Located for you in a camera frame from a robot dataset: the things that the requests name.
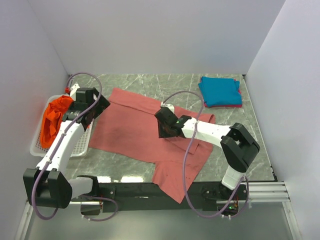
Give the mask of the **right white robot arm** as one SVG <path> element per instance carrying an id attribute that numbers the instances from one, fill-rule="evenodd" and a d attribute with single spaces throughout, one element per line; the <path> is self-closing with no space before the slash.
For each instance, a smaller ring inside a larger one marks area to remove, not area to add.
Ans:
<path id="1" fill-rule="evenodd" d="M 172 107 L 162 106 L 155 113 L 160 138 L 196 139 L 222 149 L 228 167 L 221 180 L 219 193 L 230 200 L 237 194 L 237 184 L 261 150 L 260 145 L 244 125 L 217 125 L 188 115 L 177 117 Z"/>

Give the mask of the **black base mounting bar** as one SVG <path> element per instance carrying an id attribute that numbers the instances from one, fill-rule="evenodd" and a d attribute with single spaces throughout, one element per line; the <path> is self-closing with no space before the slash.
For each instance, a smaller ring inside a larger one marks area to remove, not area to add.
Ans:
<path id="1" fill-rule="evenodd" d="M 232 191 L 224 187 L 218 181 L 193 182 L 188 189 L 189 200 L 197 210 L 217 212 L 228 201 Z M 119 211 L 147 211 L 147 210 L 185 210 L 190 206 L 184 198 L 178 203 L 164 193 L 154 183 L 100 183 L 96 197 L 114 200 L 118 204 Z M 98 200 L 91 197 L 79 196 L 72 199 L 72 203 L 83 202 L 82 210 L 85 215 L 112 213 L 116 206 L 106 200 Z"/>

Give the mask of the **white plastic basket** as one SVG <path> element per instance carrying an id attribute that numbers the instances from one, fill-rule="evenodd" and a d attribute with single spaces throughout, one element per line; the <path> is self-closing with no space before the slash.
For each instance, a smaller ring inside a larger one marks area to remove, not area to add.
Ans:
<path id="1" fill-rule="evenodd" d="M 62 96 L 62 94 L 61 95 L 53 95 L 53 96 L 49 97 L 42 112 L 44 113 L 44 111 L 46 110 L 49 103 L 51 103 L 55 99 L 58 99 L 61 96 Z M 32 142 L 31 142 L 31 145 L 29 148 L 30 154 L 34 157 L 44 157 L 49 150 L 48 148 L 42 148 L 42 146 L 40 144 L 40 134 L 41 134 L 43 113 L 42 113 L 42 116 L 40 117 L 40 120 L 38 122 L 37 128 L 35 130 L 35 134 L 33 136 L 33 139 L 32 139 Z M 93 124 L 94 124 L 94 120 L 87 127 L 87 130 L 84 132 L 84 134 L 80 137 L 80 139 L 78 140 L 78 142 L 74 146 L 72 154 L 71 154 L 72 158 L 73 157 L 83 157 L 87 154 L 89 141 L 90 141 L 90 137 L 91 137 L 91 133 L 92 133 L 92 129 L 93 129 Z"/>

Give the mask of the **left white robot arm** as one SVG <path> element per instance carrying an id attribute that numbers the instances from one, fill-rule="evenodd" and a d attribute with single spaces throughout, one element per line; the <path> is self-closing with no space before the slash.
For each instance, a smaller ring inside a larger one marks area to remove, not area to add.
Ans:
<path id="1" fill-rule="evenodd" d="M 28 168 L 23 182 L 29 203 L 37 207 L 65 209 L 70 201 L 83 195 L 88 201 L 100 195 L 95 176 L 67 180 L 64 172 L 74 147 L 93 119 L 110 102 L 96 88 L 82 87 L 75 92 L 75 101 L 62 117 L 59 132 L 44 158 L 35 168 Z"/>

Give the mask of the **orange t-shirt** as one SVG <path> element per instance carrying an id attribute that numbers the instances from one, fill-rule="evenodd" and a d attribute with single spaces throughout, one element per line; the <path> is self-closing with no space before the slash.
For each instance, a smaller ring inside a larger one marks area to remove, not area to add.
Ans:
<path id="1" fill-rule="evenodd" d="M 42 117 L 39 142 L 44 149 L 49 148 L 59 133 L 63 115 L 73 103 L 70 96 L 62 95 L 49 102 Z"/>

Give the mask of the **aluminium frame rail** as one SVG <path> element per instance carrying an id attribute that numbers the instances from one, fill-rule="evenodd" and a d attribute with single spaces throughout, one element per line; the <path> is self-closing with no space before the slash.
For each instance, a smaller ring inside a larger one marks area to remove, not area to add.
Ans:
<path id="1" fill-rule="evenodd" d="M 99 184 L 96 179 L 80 177 L 58 183 L 40 183 L 35 190 L 35 203 L 41 207 L 65 209 L 72 199 L 77 197 L 98 197 Z M 282 182 L 242 182 L 236 191 L 232 190 L 230 197 L 238 197 L 244 200 L 246 197 L 262 199 L 265 201 L 280 200 L 283 202 L 288 198 L 285 184 Z"/>

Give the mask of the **salmon pink t-shirt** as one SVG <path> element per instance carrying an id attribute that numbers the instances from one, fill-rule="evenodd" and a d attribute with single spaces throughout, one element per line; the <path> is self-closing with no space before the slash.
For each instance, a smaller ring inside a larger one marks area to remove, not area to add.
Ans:
<path id="1" fill-rule="evenodd" d="M 191 186 L 213 151 L 213 145 L 182 137 L 159 138 L 155 113 L 159 100 L 113 88 L 110 106 L 99 116 L 89 147 L 154 163 L 152 182 L 181 203 L 183 184 Z"/>

